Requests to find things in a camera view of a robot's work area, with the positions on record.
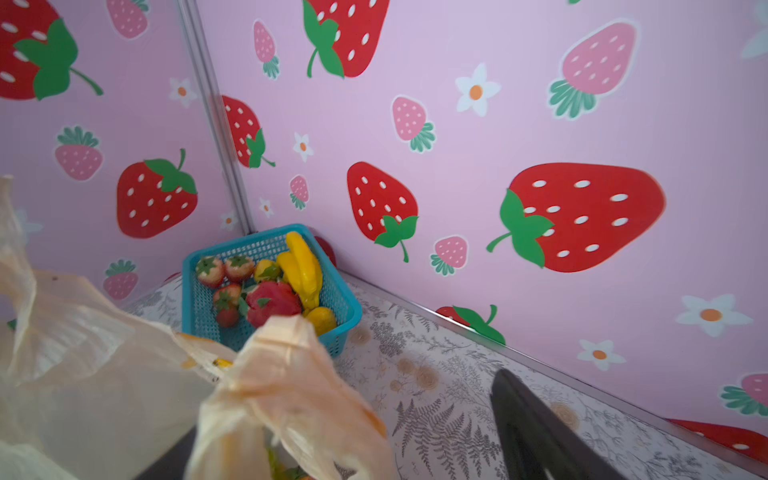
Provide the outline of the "beige plastic bag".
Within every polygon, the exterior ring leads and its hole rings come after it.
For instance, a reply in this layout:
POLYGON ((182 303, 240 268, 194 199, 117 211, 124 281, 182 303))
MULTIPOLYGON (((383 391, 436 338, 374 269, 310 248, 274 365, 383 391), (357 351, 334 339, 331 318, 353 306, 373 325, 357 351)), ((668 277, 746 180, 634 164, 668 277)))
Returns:
POLYGON ((385 425, 312 325, 276 316, 234 352, 117 308, 87 279, 32 268, 1 181, 1 475, 134 479, 187 433, 186 479, 266 479, 281 446, 311 477, 392 479, 385 425))

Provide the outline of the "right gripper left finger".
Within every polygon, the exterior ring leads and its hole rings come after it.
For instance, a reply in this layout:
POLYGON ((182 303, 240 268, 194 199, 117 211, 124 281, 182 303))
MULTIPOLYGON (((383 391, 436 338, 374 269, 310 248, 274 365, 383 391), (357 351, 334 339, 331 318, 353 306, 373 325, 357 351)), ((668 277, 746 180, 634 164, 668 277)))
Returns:
POLYGON ((197 428, 193 427, 170 450, 141 472, 136 480, 182 480, 196 434, 197 428))

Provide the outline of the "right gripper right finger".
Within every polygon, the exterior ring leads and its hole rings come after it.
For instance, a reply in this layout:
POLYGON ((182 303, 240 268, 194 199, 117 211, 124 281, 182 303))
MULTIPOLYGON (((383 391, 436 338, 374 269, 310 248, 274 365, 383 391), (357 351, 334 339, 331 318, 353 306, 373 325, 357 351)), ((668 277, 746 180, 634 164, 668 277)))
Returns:
POLYGON ((490 401, 511 479, 620 479, 516 375, 494 375, 490 401))

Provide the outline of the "yellow lemon fake fruit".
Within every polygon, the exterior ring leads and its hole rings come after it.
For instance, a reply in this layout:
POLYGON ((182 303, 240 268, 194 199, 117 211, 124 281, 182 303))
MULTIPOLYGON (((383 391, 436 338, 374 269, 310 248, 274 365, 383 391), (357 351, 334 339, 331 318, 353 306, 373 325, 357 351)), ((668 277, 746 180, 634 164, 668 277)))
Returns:
POLYGON ((337 327, 336 316, 327 307, 319 306, 314 308, 306 313, 305 318, 312 324, 318 337, 329 333, 337 327))

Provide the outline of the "red dragon fruit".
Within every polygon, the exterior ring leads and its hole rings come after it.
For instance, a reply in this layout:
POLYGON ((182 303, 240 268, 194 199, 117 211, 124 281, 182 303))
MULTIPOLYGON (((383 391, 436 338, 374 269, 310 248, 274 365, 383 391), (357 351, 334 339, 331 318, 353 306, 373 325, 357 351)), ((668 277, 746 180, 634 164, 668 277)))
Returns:
POLYGON ((254 328, 260 328, 272 316, 301 314, 303 306, 289 284, 264 281, 251 291, 241 294, 239 311, 250 325, 254 328))

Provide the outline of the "strawberry fake fruit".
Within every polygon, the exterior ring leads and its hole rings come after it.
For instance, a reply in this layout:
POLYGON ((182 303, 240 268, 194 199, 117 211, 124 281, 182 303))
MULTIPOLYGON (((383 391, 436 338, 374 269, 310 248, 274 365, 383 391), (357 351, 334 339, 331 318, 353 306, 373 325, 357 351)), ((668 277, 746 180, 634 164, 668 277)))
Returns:
POLYGON ((239 322, 241 293, 242 287, 237 283, 224 286, 214 293, 213 310, 220 327, 232 328, 239 322))
POLYGON ((224 263, 225 276, 231 283, 242 283, 254 273, 256 264, 246 255, 236 255, 224 263))
POLYGON ((225 280, 224 263, 215 256, 202 257, 195 266, 195 274, 200 284, 217 289, 225 280))

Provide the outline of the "teal plastic basket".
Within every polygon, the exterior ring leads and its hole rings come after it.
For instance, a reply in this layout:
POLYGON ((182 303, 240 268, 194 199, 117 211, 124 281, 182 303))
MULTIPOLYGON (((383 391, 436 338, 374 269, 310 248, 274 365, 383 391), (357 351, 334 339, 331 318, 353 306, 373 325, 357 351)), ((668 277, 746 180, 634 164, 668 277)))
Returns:
POLYGON ((271 317, 303 314, 337 357, 362 318, 360 303, 300 224, 199 250, 182 276, 182 332, 233 351, 271 317))

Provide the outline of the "small yellow banana bunch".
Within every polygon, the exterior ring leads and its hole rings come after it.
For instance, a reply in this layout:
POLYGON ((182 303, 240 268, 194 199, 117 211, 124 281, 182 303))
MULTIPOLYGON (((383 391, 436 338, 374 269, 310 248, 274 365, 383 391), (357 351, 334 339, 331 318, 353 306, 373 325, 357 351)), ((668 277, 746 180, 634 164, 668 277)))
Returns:
POLYGON ((320 306, 323 273, 318 258, 304 238, 295 231, 286 234, 286 252, 277 256, 283 279, 299 296, 305 313, 320 306))

